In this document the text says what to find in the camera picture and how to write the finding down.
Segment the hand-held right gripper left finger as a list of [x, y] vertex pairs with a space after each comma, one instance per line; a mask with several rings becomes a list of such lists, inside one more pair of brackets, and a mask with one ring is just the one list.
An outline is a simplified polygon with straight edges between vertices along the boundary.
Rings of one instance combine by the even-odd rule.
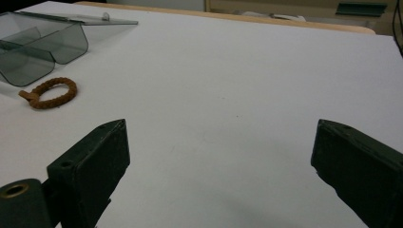
[[104, 123], [48, 167], [63, 228], [94, 228], [130, 165], [124, 119]]

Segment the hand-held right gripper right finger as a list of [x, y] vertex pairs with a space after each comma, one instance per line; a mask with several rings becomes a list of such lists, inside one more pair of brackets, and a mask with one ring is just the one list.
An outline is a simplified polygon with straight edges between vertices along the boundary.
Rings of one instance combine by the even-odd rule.
[[369, 228], [403, 228], [403, 154], [346, 124], [320, 120], [311, 165]]

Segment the clear grey plastic box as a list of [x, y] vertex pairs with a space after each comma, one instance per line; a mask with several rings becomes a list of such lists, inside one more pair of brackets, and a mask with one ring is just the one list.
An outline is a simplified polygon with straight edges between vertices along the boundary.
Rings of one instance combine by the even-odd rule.
[[85, 26], [136, 26], [133, 20], [80, 14], [0, 13], [0, 83], [24, 87], [56, 65], [66, 65], [88, 50]]

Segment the green bar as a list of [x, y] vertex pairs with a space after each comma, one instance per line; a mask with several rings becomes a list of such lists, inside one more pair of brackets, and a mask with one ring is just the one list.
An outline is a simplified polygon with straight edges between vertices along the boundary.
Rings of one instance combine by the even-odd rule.
[[340, 2], [336, 15], [380, 17], [387, 7], [384, 3]]

